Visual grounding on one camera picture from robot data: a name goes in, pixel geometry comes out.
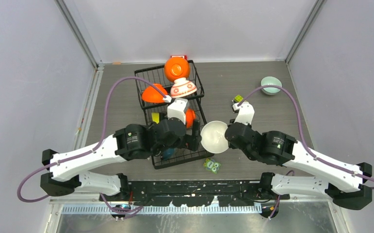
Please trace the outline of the white ribbed bowl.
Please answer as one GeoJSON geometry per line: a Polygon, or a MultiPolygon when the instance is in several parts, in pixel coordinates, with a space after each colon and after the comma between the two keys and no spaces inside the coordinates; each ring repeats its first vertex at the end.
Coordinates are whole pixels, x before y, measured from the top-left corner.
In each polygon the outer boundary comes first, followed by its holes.
{"type": "Polygon", "coordinates": [[[225,132],[228,125],[222,121],[211,121],[201,130],[201,145],[203,148],[213,154],[220,154],[228,150],[228,141],[225,138],[225,132]]]}

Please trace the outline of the yellow green bowl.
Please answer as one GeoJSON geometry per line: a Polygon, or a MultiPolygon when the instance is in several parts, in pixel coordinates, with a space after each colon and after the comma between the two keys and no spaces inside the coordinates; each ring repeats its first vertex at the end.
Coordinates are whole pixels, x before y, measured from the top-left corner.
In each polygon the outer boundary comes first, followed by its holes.
{"type": "Polygon", "coordinates": [[[160,122],[160,113],[152,112],[151,119],[154,123],[158,124],[160,122]]]}

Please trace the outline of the pale green ringed bowl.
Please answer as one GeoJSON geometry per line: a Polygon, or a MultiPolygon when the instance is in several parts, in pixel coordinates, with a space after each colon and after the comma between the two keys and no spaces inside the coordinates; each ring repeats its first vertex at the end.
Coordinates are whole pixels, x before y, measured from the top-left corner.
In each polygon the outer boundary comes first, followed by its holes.
{"type": "Polygon", "coordinates": [[[280,89],[274,86],[282,87],[282,82],[276,77],[267,76],[262,78],[260,85],[263,86],[262,92],[264,94],[272,96],[280,92],[280,89]]]}

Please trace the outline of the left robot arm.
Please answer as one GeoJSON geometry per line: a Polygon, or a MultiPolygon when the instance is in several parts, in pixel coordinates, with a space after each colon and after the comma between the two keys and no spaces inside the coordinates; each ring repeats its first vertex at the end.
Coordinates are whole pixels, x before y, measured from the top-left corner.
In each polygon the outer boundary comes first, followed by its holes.
{"type": "Polygon", "coordinates": [[[66,196],[75,191],[98,192],[118,201],[129,197],[128,178],[122,173],[113,176],[92,170],[113,163],[159,156],[168,149],[198,150],[200,121],[193,120],[188,134],[186,125],[173,117],[149,126],[130,124],[106,137],[101,144],[57,153],[51,149],[42,153],[42,163],[48,172],[41,176],[41,188],[52,197],[66,196]]]}

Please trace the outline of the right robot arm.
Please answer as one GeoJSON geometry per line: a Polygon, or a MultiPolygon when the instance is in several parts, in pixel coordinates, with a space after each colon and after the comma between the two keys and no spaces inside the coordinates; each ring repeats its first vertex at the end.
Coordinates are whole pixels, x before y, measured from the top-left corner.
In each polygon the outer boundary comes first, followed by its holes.
{"type": "Polygon", "coordinates": [[[262,173],[258,193],[264,199],[287,194],[320,196],[349,210],[361,210],[373,200],[372,189],[361,177],[372,174],[372,166],[368,163],[352,165],[320,153],[313,157],[312,150],[292,136],[280,131],[259,133],[241,123],[228,126],[225,138],[232,149],[241,150],[251,161],[310,174],[309,177],[291,177],[262,173]]]}

